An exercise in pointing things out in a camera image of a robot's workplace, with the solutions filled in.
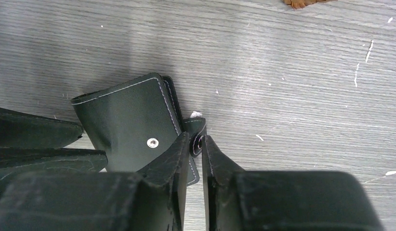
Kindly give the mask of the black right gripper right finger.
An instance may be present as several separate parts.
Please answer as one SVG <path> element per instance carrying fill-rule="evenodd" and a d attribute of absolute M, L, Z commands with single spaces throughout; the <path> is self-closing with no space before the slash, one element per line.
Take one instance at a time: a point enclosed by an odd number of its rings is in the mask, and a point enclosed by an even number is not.
<path fill-rule="evenodd" d="M 382 231 L 362 185 L 340 171 L 249 171 L 201 140 L 209 231 Z"/>

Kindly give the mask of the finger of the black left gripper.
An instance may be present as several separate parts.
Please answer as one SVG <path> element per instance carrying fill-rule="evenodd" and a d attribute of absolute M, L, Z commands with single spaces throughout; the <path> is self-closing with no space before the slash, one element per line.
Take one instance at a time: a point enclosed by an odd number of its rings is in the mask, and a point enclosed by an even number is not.
<path fill-rule="evenodd" d="M 26 172 L 99 172 L 107 163 L 103 150 L 0 147 L 0 195 L 13 178 Z"/>
<path fill-rule="evenodd" d="M 0 147 L 63 148 L 83 132 L 75 122 L 0 108 Z"/>

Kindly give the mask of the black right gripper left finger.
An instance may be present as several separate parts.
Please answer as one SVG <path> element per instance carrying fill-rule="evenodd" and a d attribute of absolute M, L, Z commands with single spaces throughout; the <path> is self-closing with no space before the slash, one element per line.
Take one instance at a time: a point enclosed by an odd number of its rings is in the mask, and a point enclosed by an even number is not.
<path fill-rule="evenodd" d="M 137 172 L 30 172 L 0 197 L 0 231 L 181 231 L 189 135 Z"/>

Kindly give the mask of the black leather card holder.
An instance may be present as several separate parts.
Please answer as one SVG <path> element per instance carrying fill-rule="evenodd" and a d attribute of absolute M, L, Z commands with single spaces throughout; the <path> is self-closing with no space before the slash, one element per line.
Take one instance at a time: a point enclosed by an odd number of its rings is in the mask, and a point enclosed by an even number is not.
<path fill-rule="evenodd" d="M 206 135 L 203 117 L 183 118 L 170 76 L 149 73 L 116 86 L 77 96 L 71 104 L 107 171 L 136 172 L 189 134 L 187 185 L 199 181 L 195 158 Z"/>

